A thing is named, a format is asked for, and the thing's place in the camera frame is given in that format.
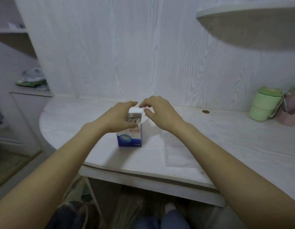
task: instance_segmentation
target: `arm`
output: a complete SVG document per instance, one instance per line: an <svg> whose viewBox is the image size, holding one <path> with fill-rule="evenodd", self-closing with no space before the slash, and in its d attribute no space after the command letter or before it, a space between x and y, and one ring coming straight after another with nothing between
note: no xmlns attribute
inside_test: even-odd
<svg viewBox="0 0 295 229"><path fill-rule="evenodd" d="M247 227L295 228L295 201L186 123L167 100L152 96L140 107L153 107L145 114L184 143Z"/></svg>
<svg viewBox="0 0 295 229"><path fill-rule="evenodd" d="M0 201L0 229L45 228L89 152L108 132L137 127L127 123L130 107L118 103L81 130Z"/></svg>

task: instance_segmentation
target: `person's left hand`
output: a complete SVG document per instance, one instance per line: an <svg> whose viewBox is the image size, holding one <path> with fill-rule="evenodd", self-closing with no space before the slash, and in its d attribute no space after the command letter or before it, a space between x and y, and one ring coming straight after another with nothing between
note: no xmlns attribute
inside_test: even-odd
<svg viewBox="0 0 295 229"><path fill-rule="evenodd" d="M136 101L129 101L125 103L117 103L111 107L107 112L101 115L96 122L102 126L103 132L120 132L129 128L136 128L136 123L126 122L128 111L131 107L137 105Z"/></svg>

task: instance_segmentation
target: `forearm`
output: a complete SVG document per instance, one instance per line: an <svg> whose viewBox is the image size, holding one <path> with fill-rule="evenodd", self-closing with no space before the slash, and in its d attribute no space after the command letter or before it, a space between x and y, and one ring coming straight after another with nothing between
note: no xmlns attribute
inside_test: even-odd
<svg viewBox="0 0 295 229"><path fill-rule="evenodd" d="M103 136L87 123L0 201L0 228L44 228L89 152Z"/></svg>
<svg viewBox="0 0 295 229"><path fill-rule="evenodd" d="M173 133L190 150L247 226L257 228L258 224L261 227L287 228L287 225L295 225L295 201L287 194L205 137L193 125L183 123Z"/></svg>

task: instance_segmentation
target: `pen holder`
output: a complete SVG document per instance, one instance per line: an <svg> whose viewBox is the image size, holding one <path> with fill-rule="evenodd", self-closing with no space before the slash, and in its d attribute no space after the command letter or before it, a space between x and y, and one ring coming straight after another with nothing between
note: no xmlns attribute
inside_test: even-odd
<svg viewBox="0 0 295 229"><path fill-rule="evenodd" d="M287 95L285 101L287 108L291 113L291 111L295 109L295 96ZM283 108L280 107L276 115L276 120L284 126L292 127L295 125L295 115L290 113L283 111Z"/></svg>

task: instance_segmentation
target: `hand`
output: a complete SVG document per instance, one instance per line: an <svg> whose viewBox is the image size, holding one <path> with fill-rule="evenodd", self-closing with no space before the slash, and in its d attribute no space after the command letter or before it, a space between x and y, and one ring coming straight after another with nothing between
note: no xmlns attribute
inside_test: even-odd
<svg viewBox="0 0 295 229"><path fill-rule="evenodd" d="M129 101L125 103L117 103L107 112L101 115L96 121L101 125L104 133L120 132L129 128L136 128L136 123L126 122L128 111L131 107L137 105L138 102Z"/></svg>
<svg viewBox="0 0 295 229"><path fill-rule="evenodd" d="M148 108L144 109L145 115L151 119L159 128L173 133L180 123L184 123L181 116L175 111L172 105L161 96L151 96L145 99L140 108L153 107L154 112Z"/></svg>

